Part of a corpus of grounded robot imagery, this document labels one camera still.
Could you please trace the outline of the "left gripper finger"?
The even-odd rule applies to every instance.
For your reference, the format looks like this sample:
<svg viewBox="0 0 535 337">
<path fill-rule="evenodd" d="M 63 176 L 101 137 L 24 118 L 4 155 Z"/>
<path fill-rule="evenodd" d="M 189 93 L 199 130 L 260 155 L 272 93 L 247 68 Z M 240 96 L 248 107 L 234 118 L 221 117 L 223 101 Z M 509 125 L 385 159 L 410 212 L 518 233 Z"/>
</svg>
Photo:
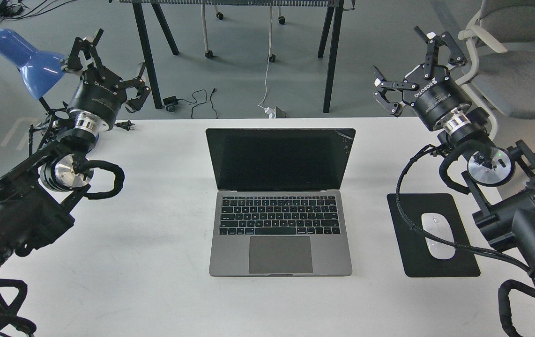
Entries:
<svg viewBox="0 0 535 337">
<path fill-rule="evenodd" d="M 85 60 L 92 60 L 87 67 L 103 68 L 101 59 L 97 53 L 97 44 L 99 43 L 104 30 L 97 30 L 96 36 L 92 40 L 87 38 L 76 37 L 71 47 L 71 51 L 65 59 L 65 72 L 82 72 L 84 67 L 81 62 L 80 54 L 83 53 Z"/>
<path fill-rule="evenodd" d="M 116 85 L 116 93 L 119 96 L 119 101 L 128 113 L 140 111 L 150 94 L 150 87 L 146 86 L 145 70 L 146 63 L 139 63 L 137 76 L 126 81 L 120 80 Z M 128 96 L 127 92 L 130 89 L 135 89 L 135 95 L 133 97 Z"/>
</svg>

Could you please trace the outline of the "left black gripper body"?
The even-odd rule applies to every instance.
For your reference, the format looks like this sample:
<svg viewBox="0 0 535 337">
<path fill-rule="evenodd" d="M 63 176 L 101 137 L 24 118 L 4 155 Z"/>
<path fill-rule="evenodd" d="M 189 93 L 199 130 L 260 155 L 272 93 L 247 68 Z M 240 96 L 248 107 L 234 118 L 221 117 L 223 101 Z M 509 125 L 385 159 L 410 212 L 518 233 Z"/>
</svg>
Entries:
<svg viewBox="0 0 535 337">
<path fill-rule="evenodd" d="M 77 111 L 85 111 L 100 117 L 105 124 L 114 124 L 121 105 L 126 102 L 126 91 L 115 87 L 120 80 L 111 70 L 89 67 L 83 71 L 81 82 L 67 105 L 68 113 L 74 116 Z"/>
</svg>

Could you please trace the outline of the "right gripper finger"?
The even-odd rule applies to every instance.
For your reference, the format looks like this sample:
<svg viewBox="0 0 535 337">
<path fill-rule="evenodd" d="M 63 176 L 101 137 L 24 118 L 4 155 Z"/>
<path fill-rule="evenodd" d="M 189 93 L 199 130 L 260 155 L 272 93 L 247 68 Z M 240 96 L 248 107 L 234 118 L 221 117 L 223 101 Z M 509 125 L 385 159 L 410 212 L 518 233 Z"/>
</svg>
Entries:
<svg viewBox="0 0 535 337">
<path fill-rule="evenodd" d="M 424 33 L 419 26 L 415 26 L 414 30 L 427 44 L 427 49 L 424 63 L 421 64 L 421 66 L 418 66 L 417 73 L 416 75 L 413 75 L 413 79 L 418 82 L 425 82 L 426 80 L 431 81 L 435 75 L 441 76 L 442 72 L 445 73 L 445 77 L 451 79 L 450 70 L 453 67 L 465 66 L 467 60 L 464 52 L 461 51 L 449 32 L 445 31 L 441 36 L 438 36 L 434 32 L 428 34 Z M 450 66 L 441 66 L 438 63 L 439 49 L 443 46 L 447 47 L 450 51 L 450 56 L 447 61 Z"/>
<path fill-rule="evenodd" d="M 372 66 L 372 71 L 376 76 L 374 82 L 375 91 L 372 96 L 387 111 L 387 113 L 394 117 L 399 117 L 402 113 L 403 107 L 405 106 L 405 102 L 403 102 L 403 100 L 400 102 L 390 102 L 386 98 L 386 94 L 392 91 L 415 91 L 419 88 L 419 85 L 417 83 L 407 81 L 388 81 L 376 66 Z"/>
</svg>

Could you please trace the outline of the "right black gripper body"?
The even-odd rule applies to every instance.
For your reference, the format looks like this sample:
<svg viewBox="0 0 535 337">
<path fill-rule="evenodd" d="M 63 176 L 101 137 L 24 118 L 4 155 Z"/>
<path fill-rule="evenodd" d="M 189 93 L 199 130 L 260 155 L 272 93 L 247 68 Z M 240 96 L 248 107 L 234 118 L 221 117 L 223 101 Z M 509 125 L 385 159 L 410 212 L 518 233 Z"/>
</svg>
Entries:
<svg viewBox="0 0 535 337">
<path fill-rule="evenodd" d="M 405 76 L 408 85 L 414 83 L 416 90 L 405 90 L 402 101 L 415 111 L 429 131 L 434 132 L 442 128 L 441 118 L 455 108 L 467 110 L 472 101 L 450 77 L 446 66 L 434 66 L 428 78 L 424 78 L 424 70 L 418 65 Z"/>
</svg>

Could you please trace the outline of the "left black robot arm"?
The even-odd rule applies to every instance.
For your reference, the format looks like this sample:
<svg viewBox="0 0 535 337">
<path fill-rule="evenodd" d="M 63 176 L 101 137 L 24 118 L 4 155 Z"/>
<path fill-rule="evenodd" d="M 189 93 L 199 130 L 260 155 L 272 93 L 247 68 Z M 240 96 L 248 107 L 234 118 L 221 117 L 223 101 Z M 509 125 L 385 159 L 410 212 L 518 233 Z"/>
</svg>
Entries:
<svg viewBox="0 0 535 337">
<path fill-rule="evenodd" d="M 150 94 L 139 64 L 138 75 L 125 81 L 104 66 L 96 47 L 103 34 L 79 38 L 67 56 L 41 51 L 17 32 L 0 29 L 0 55 L 21 73 L 30 96 L 45 104 L 46 94 L 64 74 L 77 74 L 80 83 L 70 103 L 46 107 L 47 119 L 31 126 L 41 131 L 40 144 L 29 156 L 0 177 L 0 267 L 14 254 L 27 256 L 61 237 L 74 225 L 71 211 L 82 199 L 103 200 L 119 194 L 126 175 L 118 165 L 88 160 L 99 132 L 111 130 L 122 107 L 139 111 Z M 0 278 L 0 335 L 10 325 L 31 337 L 36 325 L 18 315 L 25 301 L 25 282 Z"/>
</svg>

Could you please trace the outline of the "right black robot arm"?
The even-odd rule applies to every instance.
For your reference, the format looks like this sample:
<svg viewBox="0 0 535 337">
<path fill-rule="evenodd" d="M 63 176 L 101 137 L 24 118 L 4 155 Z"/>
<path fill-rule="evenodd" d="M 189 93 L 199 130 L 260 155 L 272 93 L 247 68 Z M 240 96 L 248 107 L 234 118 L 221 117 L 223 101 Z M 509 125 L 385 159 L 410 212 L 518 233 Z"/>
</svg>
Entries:
<svg viewBox="0 0 535 337">
<path fill-rule="evenodd" d="M 439 146 L 426 145 L 413 156 L 398 179 L 394 200 L 402 219 L 426 239 L 475 255 L 512 263 L 528 273 L 533 286 L 505 281 L 498 290 L 499 320 L 505 334 L 518 336 L 512 322 L 509 294 L 512 290 L 535 298 L 535 153 L 518 141 L 514 147 L 497 147 L 487 128 L 490 115 L 473 102 L 450 75 L 466 59 L 449 32 L 438 35 L 415 32 L 427 45 L 422 64 L 401 81 L 388 81 L 377 67 L 374 98 L 390 115 L 413 109 L 431 132 L 438 132 Z M 447 187 L 470 194 L 479 206 L 473 214 L 476 226 L 490 248 L 472 247 L 438 237 L 418 226 L 401 204 L 401 183 L 422 156 L 443 158 L 439 177 Z"/>
</svg>

